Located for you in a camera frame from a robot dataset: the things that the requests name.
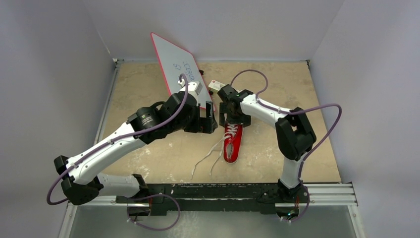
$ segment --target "beige tabletop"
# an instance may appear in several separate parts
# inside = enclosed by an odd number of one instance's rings
[[[239,71],[248,68],[260,70],[269,79],[268,89],[260,95],[262,99],[291,109],[318,106],[306,62],[203,62],[198,65],[205,72],[203,78],[206,83],[213,79],[230,83]],[[239,76],[233,86],[237,90],[248,89],[256,93],[264,87],[264,79],[259,74],[247,72]],[[106,118],[104,137],[140,107],[148,107],[167,98],[168,92],[158,63],[122,64]],[[218,108],[220,98],[214,95],[213,101]],[[319,140],[326,133],[322,114],[320,111],[311,112],[308,118]],[[256,118],[252,118],[251,126],[244,128],[236,163],[227,164],[221,158],[209,175],[220,145],[198,164],[191,180],[194,164],[221,139],[223,132],[221,126],[213,134],[175,132],[127,154],[106,168],[104,173],[121,176],[141,174],[148,183],[277,182],[282,172],[283,156],[278,149],[275,129]],[[305,162],[302,179],[305,182],[341,181],[329,140]]]

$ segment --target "table surface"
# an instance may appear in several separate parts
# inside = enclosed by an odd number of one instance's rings
[[[262,99],[291,109],[319,105],[306,62],[200,62],[198,66],[205,72],[203,79],[206,83],[213,79],[230,83],[239,71],[257,69],[269,79],[268,89],[260,95]],[[248,89],[256,93],[264,87],[264,79],[259,74],[247,72],[239,76],[233,86],[237,90]],[[168,91],[158,63],[123,63],[112,93],[103,136],[113,133],[140,107],[167,98]],[[217,95],[213,101],[218,109],[220,99]],[[321,111],[307,115],[318,140],[321,139],[326,133]],[[252,118],[251,126],[244,128],[236,163],[227,164],[221,158],[210,176],[210,167],[221,149],[218,146],[197,165],[191,179],[194,164],[222,138],[223,132],[224,128],[219,126],[213,134],[172,133],[166,139],[156,140],[127,154],[106,168],[104,173],[141,174],[148,183],[277,182],[282,173],[283,155],[278,149],[275,129],[256,118]],[[304,182],[341,181],[329,139],[305,162],[302,179]]]

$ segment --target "white wall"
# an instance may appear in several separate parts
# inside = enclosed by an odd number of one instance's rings
[[[345,0],[312,60],[320,102],[343,106],[331,143],[370,238],[420,234],[419,62],[418,0]]]
[[[58,236],[53,159],[92,145],[113,68],[81,1],[0,0],[0,237]]]
[[[114,58],[155,60],[149,33],[200,60],[310,59],[344,0],[85,0]]]

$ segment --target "whiteboard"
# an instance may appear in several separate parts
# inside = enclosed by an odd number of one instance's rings
[[[173,94],[181,89],[181,86],[178,85],[178,79],[179,75],[184,73],[187,76],[188,82],[196,81],[202,84],[203,89],[198,97],[200,108],[205,109],[206,101],[212,100],[193,55],[189,51],[167,41],[154,32],[150,33],[150,37],[152,38],[155,47],[157,59],[159,60],[168,92]]]

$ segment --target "black metal base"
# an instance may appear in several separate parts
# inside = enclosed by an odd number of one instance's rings
[[[148,195],[166,194],[179,203],[182,211],[253,211],[292,218],[299,214],[298,203],[306,203],[306,190],[297,187],[293,193],[284,192],[278,183],[149,183]],[[137,203],[117,196],[117,203]],[[295,207],[276,207],[278,203],[292,203]],[[155,197],[151,202],[152,216],[164,216],[177,207],[168,198]],[[141,216],[136,210],[130,215]]]

